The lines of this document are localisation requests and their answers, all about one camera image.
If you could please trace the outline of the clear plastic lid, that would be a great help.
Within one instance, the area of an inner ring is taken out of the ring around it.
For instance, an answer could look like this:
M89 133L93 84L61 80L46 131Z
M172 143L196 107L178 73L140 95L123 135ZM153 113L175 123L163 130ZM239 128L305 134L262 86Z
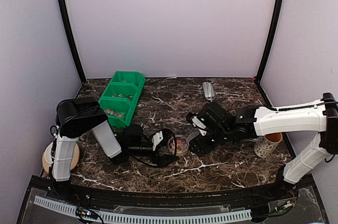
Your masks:
M187 137L187 144L190 145L190 141L196 138L200 133L199 132L192 132L188 137Z

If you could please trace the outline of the clear plastic container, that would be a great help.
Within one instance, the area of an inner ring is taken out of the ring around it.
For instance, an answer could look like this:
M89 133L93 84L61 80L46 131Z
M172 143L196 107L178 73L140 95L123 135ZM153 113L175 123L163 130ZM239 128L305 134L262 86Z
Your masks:
M185 152L187 152L187 150L189 149L189 145L187 142L187 138L182 136L182 135L177 135L175 136L176 139L174 139L174 137L171 137L168 142L167 142L167 148L171 153L177 153L177 155L179 154L184 154Z

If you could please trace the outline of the metal scoop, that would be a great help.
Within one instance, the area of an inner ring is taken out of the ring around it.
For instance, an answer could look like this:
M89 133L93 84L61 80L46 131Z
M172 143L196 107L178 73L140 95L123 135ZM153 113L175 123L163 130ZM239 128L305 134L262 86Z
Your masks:
M212 102L215 99L215 92L213 89L213 86L210 82L203 82L202 84L203 92L204 92L204 97L206 100Z

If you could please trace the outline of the green three-compartment bin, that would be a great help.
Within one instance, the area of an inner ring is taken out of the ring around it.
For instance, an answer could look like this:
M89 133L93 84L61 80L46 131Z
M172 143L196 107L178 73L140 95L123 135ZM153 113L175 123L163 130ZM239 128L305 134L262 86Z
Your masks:
M99 99L112 127L130 125L145 82L145 77L139 72L115 72Z

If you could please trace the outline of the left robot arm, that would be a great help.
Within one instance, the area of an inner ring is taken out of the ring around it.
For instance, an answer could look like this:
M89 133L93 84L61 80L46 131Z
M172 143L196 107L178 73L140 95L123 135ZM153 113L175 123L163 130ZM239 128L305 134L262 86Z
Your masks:
M92 132L105 155L115 165L133 158L147 166L167 167L178 160L178 143L170 129L161 129L146 136L141 126L131 124L116 137L108 114L94 98L66 99L56 107L56 124L51 126L54 141L51 149L50 178L56 181L53 191L63 201L74 197L74 188L66 181L70 179L73 152L80 136Z

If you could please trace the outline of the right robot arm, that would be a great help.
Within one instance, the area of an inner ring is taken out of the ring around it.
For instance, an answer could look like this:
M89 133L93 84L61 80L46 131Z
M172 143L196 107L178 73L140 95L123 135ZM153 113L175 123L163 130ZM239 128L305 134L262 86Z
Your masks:
M321 161L337 155L337 101L326 92L321 99L306 104L243 108L232 115L217 102L205 105L199 113L188 113L186 120L200 132L190 140L190 151L198 156L210 153L226 141L258 138L275 133L314 131L308 146L281 170L269 194L280 200Z

